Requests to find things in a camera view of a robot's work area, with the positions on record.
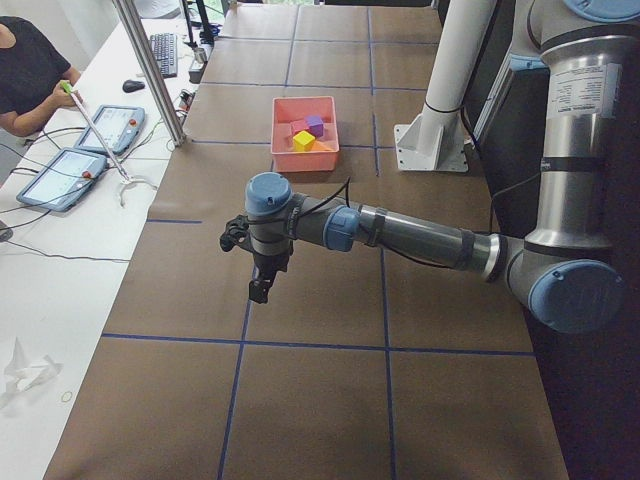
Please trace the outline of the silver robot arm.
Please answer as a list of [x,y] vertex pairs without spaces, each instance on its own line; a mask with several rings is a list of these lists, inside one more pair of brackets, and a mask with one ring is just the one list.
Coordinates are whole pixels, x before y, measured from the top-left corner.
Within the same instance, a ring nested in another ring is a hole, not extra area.
[[333,342],[373,290],[373,264],[341,253],[353,242],[389,251],[385,308],[395,344],[514,341],[520,310],[561,333],[639,317],[639,183],[621,167],[613,131],[639,62],[639,5],[520,1],[510,55],[544,86],[521,102],[483,153],[486,173],[525,181],[494,205],[493,187],[464,178],[462,96],[493,22],[490,1],[455,1],[434,51],[423,112],[399,125],[377,184],[352,198],[292,192],[279,172],[252,179],[246,243],[259,269],[251,336]]

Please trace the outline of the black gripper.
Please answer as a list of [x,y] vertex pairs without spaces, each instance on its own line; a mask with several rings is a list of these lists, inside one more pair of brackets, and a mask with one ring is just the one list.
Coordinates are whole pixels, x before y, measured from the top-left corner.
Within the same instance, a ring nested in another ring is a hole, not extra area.
[[293,254],[293,241],[263,242],[252,239],[253,258],[258,278],[249,282],[249,299],[254,303],[267,303],[278,272],[286,272]]

